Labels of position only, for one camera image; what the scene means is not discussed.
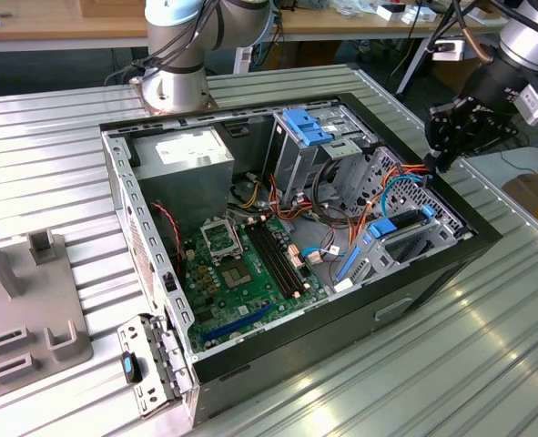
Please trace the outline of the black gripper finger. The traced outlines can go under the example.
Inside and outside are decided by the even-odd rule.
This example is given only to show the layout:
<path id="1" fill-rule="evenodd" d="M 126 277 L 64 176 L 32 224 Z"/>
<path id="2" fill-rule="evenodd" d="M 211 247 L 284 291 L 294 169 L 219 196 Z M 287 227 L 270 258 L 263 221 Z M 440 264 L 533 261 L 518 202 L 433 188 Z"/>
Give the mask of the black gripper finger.
<path id="1" fill-rule="evenodd" d="M 445 169 L 459 157 L 481 155 L 500 143 L 515 137 L 517 126 L 496 116 L 471 116 L 456 125 L 445 150 Z"/>
<path id="2" fill-rule="evenodd" d="M 424 128 L 429 152 L 424 162 L 431 172 L 446 172 L 465 151 L 463 110 L 464 100 L 460 97 L 430 108 L 430 118 Z"/>

